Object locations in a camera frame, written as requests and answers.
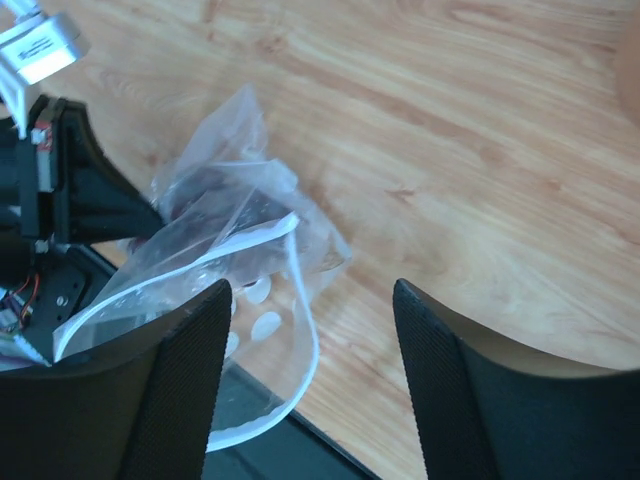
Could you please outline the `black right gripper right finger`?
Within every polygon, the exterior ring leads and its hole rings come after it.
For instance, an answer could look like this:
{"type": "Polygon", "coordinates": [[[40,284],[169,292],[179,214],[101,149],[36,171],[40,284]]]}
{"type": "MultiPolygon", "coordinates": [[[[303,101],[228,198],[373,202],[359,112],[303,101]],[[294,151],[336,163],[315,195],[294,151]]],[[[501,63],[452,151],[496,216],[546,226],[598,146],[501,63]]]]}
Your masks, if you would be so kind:
{"type": "Polygon", "coordinates": [[[411,282],[393,313],[432,479],[635,479],[639,374],[515,342],[411,282]]]}

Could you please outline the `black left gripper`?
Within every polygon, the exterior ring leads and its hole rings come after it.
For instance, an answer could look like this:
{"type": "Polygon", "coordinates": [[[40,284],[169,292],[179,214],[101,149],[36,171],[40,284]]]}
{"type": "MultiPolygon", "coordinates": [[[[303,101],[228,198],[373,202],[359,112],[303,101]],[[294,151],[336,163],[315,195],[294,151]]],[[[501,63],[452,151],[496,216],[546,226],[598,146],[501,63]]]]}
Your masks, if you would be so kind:
{"type": "Polygon", "coordinates": [[[141,237],[160,214],[105,155],[87,105],[40,96],[17,122],[1,120],[1,227],[30,241],[94,244],[141,237]]]}

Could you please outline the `dark purple fake grapes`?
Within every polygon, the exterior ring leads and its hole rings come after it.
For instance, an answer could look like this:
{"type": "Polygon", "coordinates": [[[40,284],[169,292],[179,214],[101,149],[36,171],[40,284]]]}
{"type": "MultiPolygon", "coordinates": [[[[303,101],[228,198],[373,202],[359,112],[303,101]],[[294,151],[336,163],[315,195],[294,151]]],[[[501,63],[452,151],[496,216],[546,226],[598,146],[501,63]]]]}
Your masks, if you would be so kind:
{"type": "Polygon", "coordinates": [[[190,167],[157,184],[154,205],[165,225],[150,239],[129,244],[122,270],[131,279],[183,267],[229,237],[277,222],[292,210],[267,194],[265,164],[190,167]]]}

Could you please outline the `clear polka dot zip bag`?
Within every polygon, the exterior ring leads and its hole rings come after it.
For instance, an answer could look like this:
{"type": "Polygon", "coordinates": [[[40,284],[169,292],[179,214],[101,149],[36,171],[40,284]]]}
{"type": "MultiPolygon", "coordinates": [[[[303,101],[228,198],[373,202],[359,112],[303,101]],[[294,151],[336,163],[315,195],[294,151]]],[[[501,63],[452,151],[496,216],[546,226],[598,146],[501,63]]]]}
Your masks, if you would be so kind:
{"type": "Polygon", "coordinates": [[[263,112],[250,85],[206,117],[182,155],[156,176],[153,205],[163,177],[190,167],[253,162],[268,166],[267,194],[290,208],[289,215],[237,233],[188,265],[155,277],[135,281],[122,270],[125,262],[96,298],[53,334],[53,358],[60,361],[150,323],[212,284],[227,281],[231,323],[209,451],[265,433],[298,404],[319,360],[313,298],[352,257],[336,226],[299,188],[297,175],[269,155],[263,112]]]}

